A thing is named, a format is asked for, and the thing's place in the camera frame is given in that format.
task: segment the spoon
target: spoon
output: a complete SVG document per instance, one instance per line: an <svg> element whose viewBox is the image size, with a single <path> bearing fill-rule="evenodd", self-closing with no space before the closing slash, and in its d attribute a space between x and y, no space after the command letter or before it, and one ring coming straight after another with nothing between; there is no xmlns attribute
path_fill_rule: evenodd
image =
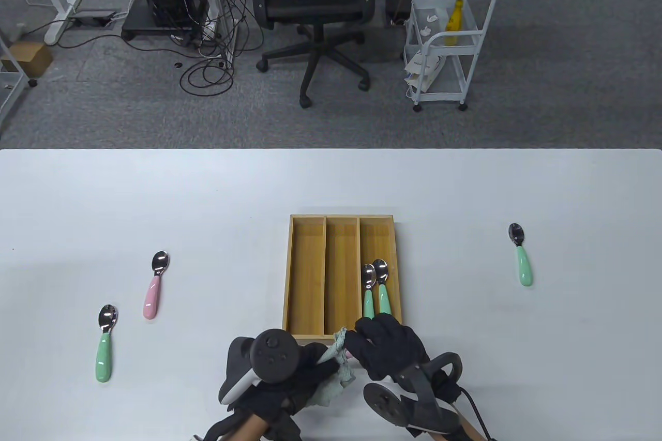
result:
<svg viewBox="0 0 662 441"><path fill-rule="evenodd" d="M117 322L117 309L112 305L102 307L99 312L99 327L101 327L101 341L97 349L97 365L95 373L97 381L108 382L113 372L113 351L111 349L111 330Z"/></svg>
<svg viewBox="0 0 662 441"><path fill-rule="evenodd" d="M386 290L386 280L388 279L388 265L381 258L373 262L374 271L377 273L379 283L379 311L393 315L390 311L390 302L388 301L388 292Z"/></svg>
<svg viewBox="0 0 662 441"><path fill-rule="evenodd" d="M508 228L508 235L517 247L517 258L519 261L520 283L523 286L530 286L534 282L533 273L531 271L531 264L529 264L529 257L526 254L522 243L524 242L524 230L520 224L510 224Z"/></svg>
<svg viewBox="0 0 662 441"><path fill-rule="evenodd" d="M361 267L361 282L364 288L366 288L366 294L364 295L364 316L374 318L372 288L377 283L377 274L374 271L373 264L366 264Z"/></svg>
<svg viewBox="0 0 662 441"><path fill-rule="evenodd" d="M142 316L144 318L155 318L156 311L159 309L159 296L161 295L161 276L170 265L170 257L164 251L157 252L152 259L152 270L154 277L149 283L147 296L145 297L145 306L142 307Z"/></svg>

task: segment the white table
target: white table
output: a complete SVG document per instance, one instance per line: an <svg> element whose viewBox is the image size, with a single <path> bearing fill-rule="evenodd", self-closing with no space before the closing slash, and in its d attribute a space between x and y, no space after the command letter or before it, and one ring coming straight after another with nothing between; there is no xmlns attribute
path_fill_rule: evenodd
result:
<svg viewBox="0 0 662 441"><path fill-rule="evenodd" d="M0 439L204 434L230 340L281 323L289 215L341 212L395 216L404 318L461 354L497 439L659 439L661 173L655 150L0 151ZM298 415L304 439L411 439L365 379Z"/></svg>

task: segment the black glove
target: black glove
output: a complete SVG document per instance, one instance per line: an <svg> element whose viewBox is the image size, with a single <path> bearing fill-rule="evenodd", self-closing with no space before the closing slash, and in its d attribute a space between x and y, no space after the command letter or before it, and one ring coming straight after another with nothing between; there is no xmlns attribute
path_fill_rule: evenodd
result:
<svg viewBox="0 0 662 441"><path fill-rule="evenodd" d="M345 347L373 381L381 381L387 375L395 380L405 368L430 361L412 328L387 313L357 320L355 330L348 331L345 336ZM447 403L453 403L461 394L459 386L449 381L443 370L435 372L430 382L435 396Z"/></svg>
<svg viewBox="0 0 662 441"><path fill-rule="evenodd" d="M298 368L289 379L278 384L260 382L251 386L228 410L247 410L269 425L277 424L283 415L295 415L306 406L317 386L338 372L335 360L317 365L325 351L326 346L321 343L301 347Z"/></svg>
<svg viewBox="0 0 662 441"><path fill-rule="evenodd" d="M317 386L338 372L339 366L335 360L317 365L317 361L326 351L323 344L311 343L300 346L300 349L298 367L288 380L278 384L260 382L257 386L251 386L228 407L228 410L234 411L232 415L210 427L204 439L198 436L196 439L217 441L219 437L239 429L255 414L269 424L265 438L300 441L300 431L291 416L306 406Z"/></svg>

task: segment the pink-handled spoon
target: pink-handled spoon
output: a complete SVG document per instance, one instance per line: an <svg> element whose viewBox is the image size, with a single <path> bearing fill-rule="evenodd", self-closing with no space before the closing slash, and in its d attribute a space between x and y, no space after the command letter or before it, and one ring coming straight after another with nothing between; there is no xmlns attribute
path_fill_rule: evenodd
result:
<svg viewBox="0 0 662 441"><path fill-rule="evenodd" d="M161 276L170 265L170 257L164 251L158 252L152 259L152 270L154 277L149 283L147 296L145 297L145 306L142 307L142 315L145 318L155 318L156 311L159 309L159 296L161 295Z"/></svg>

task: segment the cardboard box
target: cardboard box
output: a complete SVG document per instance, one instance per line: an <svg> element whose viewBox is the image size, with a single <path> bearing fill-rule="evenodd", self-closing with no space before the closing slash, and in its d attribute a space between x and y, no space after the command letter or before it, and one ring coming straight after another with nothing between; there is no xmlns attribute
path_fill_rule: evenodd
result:
<svg viewBox="0 0 662 441"><path fill-rule="evenodd" d="M53 61L48 46L43 42L17 41L9 47L9 51L29 78L41 77ZM19 72L5 54L0 60L9 72Z"/></svg>

